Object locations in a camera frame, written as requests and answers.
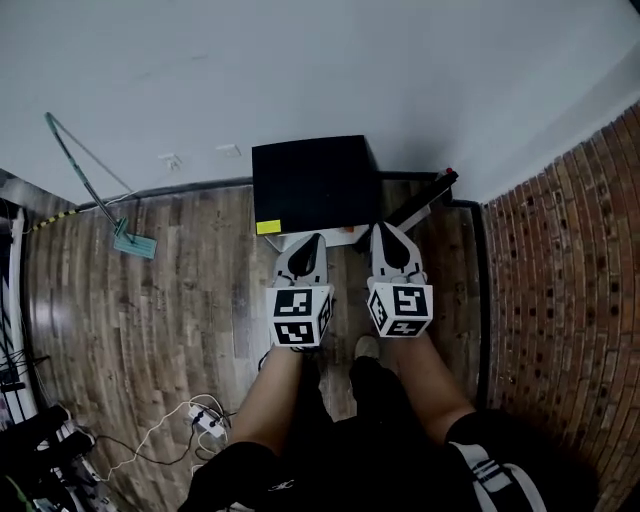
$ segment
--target white cable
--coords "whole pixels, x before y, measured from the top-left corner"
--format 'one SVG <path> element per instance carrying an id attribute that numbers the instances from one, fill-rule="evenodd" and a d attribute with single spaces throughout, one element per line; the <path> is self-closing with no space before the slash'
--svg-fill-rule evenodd
<path id="1" fill-rule="evenodd" d="M 218 455 L 218 452 L 212 452 L 211 450 L 209 450 L 209 448 L 205 448 L 204 446 L 202 446 L 202 442 L 200 441 L 202 439 L 202 436 L 204 436 L 205 434 L 209 434 L 208 430 L 205 430 L 204 432 L 202 432 L 199 436 L 198 436 L 198 446 L 200 446 L 200 448 L 202 448 L 205 452 L 210 453 L 212 455 Z"/>
<path id="2" fill-rule="evenodd" d="M 142 440 L 142 442 L 138 445 L 138 448 L 136 448 L 136 451 L 133 454 L 133 457 L 129 460 L 125 460 L 124 462 L 121 462 L 120 464 L 118 464 L 117 466 L 109 469 L 109 474 L 107 475 L 107 478 L 102 478 L 100 475 L 96 475 L 102 482 L 108 482 L 111 479 L 111 475 L 113 474 L 113 472 L 116 469 L 121 468 L 122 466 L 124 466 L 125 464 L 130 464 L 131 462 L 134 462 L 137 458 L 138 458 L 138 452 L 140 451 L 140 449 L 142 448 L 142 446 L 144 445 L 144 443 L 147 442 L 147 439 L 149 439 L 149 435 L 151 434 L 151 432 L 153 432 L 154 430 L 156 430 L 157 428 L 160 428 L 160 426 L 164 423 L 164 420 L 166 420 L 169 416 L 172 416 L 173 414 L 175 414 L 178 409 L 180 409 L 180 407 L 182 407 L 185 404 L 189 404 L 189 405 L 202 405 L 202 404 L 198 404 L 197 402 L 194 402 L 194 400 L 196 398 L 201 398 L 201 397 L 209 397 L 209 398 L 213 398 L 213 396 L 208 395 L 208 394 L 202 394 L 202 395 L 196 395 L 191 397 L 189 400 L 187 400 L 186 402 L 181 402 L 173 411 L 171 411 L 169 414 L 165 414 L 162 419 L 160 420 L 160 423 L 158 423 L 156 426 L 151 427 L 146 435 L 144 436 L 144 439 Z"/>

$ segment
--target white wall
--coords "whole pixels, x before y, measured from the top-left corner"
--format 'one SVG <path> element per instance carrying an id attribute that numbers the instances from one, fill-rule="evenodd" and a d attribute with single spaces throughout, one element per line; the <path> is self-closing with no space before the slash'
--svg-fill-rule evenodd
<path id="1" fill-rule="evenodd" d="M 134 189 L 249 176 L 251 146 L 363 133 L 381 168 L 452 166 L 456 194 L 484 200 L 513 155 L 526 178 L 604 115 L 527 150 L 639 40 L 626 0 L 3 0 L 0 167 L 88 200 L 50 110 Z M 216 155 L 228 143 L 243 156 Z M 167 177 L 170 152 L 184 166 Z M 123 191 L 74 154 L 101 195 Z"/>

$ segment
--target black cable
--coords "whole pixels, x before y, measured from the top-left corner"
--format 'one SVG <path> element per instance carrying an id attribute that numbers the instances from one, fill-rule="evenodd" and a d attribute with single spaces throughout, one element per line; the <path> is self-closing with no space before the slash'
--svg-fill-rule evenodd
<path id="1" fill-rule="evenodd" d="M 142 455 L 140 452 L 138 452 L 138 457 L 140 457 L 140 458 L 142 458 L 144 460 L 147 460 L 149 462 L 153 462 L 154 464 L 160 464 L 161 466 L 172 466 L 172 465 L 180 462 L 182 459 L 184 459 L 187 456 L 187 453 L 189 453 L 189 450 L 191 450 L 191 444 L 193 443 L 193 436 L 196 433 L 196 423 L 197 423 L 197 420 L 194 420 L 191 423 L 191 436 L 189 437 L 189 443 L 187 444 L 187 449 L 176 460 L 171 461 L 171 462 L 163 462 L 161 460 L 153 460 L 153 459 L 150 459 L 149 457 L 147 457 L 145 455 Z M 96 444 L 98 444 L 98 440 L 99 439 L 108 439 L 109 441 L 113 441 L 114 443 L 118 443 L 119 445 L 124 446 L 127 450 L 129 450 L 134 455 L 136 453 L 136 451 L 133 448 L 131 448 L 131 446 L 129 446 L 126 443 L 123 443 L 122 441 L 116 439 L 115 437 L 111 437 L 111 436 L 108 436 L 108 435 L 105 435 L 105 434 L 100 434 L 99 436 L 96 436 Z"/>

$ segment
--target wooden floor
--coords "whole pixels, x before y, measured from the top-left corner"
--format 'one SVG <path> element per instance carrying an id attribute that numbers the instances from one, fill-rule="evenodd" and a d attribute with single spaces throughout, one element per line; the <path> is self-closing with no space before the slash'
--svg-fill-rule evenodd
<path id="1" fill-rule="evenodd" d="M 412 189 L 415 184 L 386 186 L 387 208 Z M 277 255 L 254 235 L 251 187 L 145 199 L 115 210 L 135 233 L 158 241 L 155 260 L 113 250 L 110 226 L 96 211 L 58 221 L 28 237 L 25 321 L 36 355 L 51 356 L 40 366 L 48 393 L 94 433 L 137 446 L 164 414 L 194 395 L 211 393 L 227 411 L 240 406 L 269 348 L 263 298 Z M 435 287 L 430 332 L 473 398 L 480 313 L 470 215 L 437 209 L 415 237 Z M 355 341 L 372 325 L 366 258 L 350 248 L 330 249 L 329 267 L 338 302 L 321 355 L 321 387 L 337 420 L 355 414 L 348 370 Z M 171 460 L 185 450 L 186 409 L 152 433 L 143 453 Z M 90 456 L 102 476 L 129 457 L 105 441 Z M 136 510 L 175 510 L 198 462 L 193 450 L 171 467 L 138 460 L 116 471 L 110 485 Z"/>

